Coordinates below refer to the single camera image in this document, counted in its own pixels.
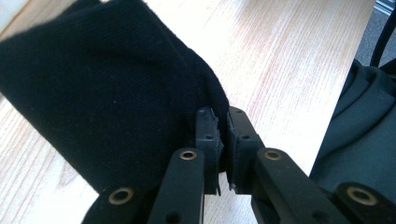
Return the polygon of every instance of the wood grain surface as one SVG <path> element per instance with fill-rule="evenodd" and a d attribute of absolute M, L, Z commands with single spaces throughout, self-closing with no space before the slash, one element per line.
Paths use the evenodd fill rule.
<path fill-rule="evenodd" d="M 4 39 L 73 0 L 29 0 Z M 309 174 L 375 0 L 147 0 L 218 75 L 268 147 Z M 79 223 L 97 194 L 0 100 L 0 223 Z M 205 223 L 255 223 L 249 197 L 205 196 Z"/>
<path fill-rule="evenodd" d="M 0 0 L 0 33 L 10 24 L 28 0 Z"/>

